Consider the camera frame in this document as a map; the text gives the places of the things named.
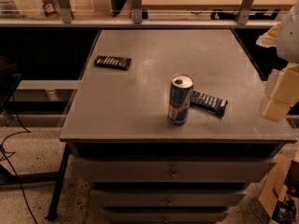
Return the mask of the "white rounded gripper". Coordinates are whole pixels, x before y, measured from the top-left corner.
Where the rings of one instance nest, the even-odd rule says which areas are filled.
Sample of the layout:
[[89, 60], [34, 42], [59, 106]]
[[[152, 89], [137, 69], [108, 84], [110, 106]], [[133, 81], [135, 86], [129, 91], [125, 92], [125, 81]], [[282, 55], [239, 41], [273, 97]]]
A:
[[281, 71], [272, 70], [261, 104], [263, 118], [280, 121], [299, 102], [299, 1], [280, 24], [260, 35], [256, 44], [263, 48], [277, 46], [278, 57], [289, 62]]

